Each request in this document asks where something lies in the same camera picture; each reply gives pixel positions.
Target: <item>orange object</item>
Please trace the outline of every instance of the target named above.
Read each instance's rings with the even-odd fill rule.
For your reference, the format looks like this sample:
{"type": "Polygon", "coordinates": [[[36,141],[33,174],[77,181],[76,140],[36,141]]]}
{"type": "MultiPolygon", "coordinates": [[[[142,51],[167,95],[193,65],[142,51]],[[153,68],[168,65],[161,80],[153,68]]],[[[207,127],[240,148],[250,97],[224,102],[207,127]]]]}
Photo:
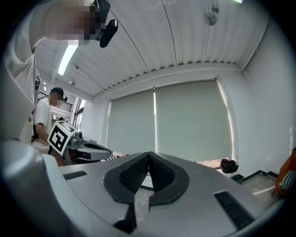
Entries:
{"type": "Polygon", "coordinates": [[[288,190],[281,189],[280,184],[283,181],[283,178],[286,176],[289,170],[296,171],[296,148],[292,150],[292,154],[290,157],[287,159],[287,161],[283,164],[281,167],[278,178],[277,178],[277,183],[274,188],[274,191],[283,195],[287,196],[288,195],[288,190]]]}

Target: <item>roller blind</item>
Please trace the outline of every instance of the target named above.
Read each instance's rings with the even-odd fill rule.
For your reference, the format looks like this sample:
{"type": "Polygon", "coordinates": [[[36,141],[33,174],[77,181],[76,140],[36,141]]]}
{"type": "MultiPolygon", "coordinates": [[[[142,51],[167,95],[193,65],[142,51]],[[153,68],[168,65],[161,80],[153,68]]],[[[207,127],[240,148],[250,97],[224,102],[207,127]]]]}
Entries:
{"type": "Polygon", "coordinates": [[[216,81],[155,90],[157,151],[189,161],[231,156],[230,125],[216,81]]]}
{"type": "Polygon", "coordinates": [[[155,151],[153,90],[112,101],[107,141],[126,154],[155,151]]]}

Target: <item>fluorescent light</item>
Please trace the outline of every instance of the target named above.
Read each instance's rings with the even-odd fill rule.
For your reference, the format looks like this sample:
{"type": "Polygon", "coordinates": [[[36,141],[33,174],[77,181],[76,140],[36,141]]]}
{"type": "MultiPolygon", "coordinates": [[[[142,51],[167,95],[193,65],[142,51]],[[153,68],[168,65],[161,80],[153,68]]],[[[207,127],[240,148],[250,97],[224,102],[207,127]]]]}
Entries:
{"type": "Polygon", "coordinates": [[[155,92],[153,93],[153,102],[154,102],[154,115],[156,115],[156,97],[155,97],[155,92]]]}
{"type": "Polygon", "coordinates": [[[64,56],[61,60],[59,69],[58,69],[58,74],[63,76],[66,70],[66,67],[68,66],[68,63],[70,62],[73,54],[75,53],[76,49],[78,48],[78,44],[77,45],[68,45],[64,56]]]}

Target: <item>black cap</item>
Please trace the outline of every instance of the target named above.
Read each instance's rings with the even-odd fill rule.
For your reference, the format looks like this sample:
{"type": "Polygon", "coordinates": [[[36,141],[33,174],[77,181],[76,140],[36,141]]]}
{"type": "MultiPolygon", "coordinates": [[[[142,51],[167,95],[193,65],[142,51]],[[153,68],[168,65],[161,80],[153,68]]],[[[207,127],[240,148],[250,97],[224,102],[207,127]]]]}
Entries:
{"type": "Polygon", "coordinates": [[[64,91],[63,91],[63,89],[60,88],[60,87],[54,87],[54,88],[51,90],[50,94],[53,94],[53,93],[59,93],[59,94],[62,96],[62,98],[64,98],[64,91]]]}

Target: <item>ceiling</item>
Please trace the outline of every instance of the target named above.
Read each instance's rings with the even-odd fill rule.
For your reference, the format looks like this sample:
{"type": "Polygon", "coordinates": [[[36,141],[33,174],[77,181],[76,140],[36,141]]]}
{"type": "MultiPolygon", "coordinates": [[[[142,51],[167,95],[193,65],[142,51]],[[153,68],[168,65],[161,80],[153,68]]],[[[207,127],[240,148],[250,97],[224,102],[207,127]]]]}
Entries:
{"type": "MultiPolygon", "coordinates": [[[[119,28],[106,48],[97,41],[79,46],[64,76],[56,80],[96,96],[139,75],[171,66],[217,62],[243,69],[267,24],[267,13],[253,0],[109,0],[119,28]],[[208,26],[204,14],[217,23],[208,26]]],[[[61,43],[43,40],[36,49],[37,69],[53,75],[61,43]]]]}

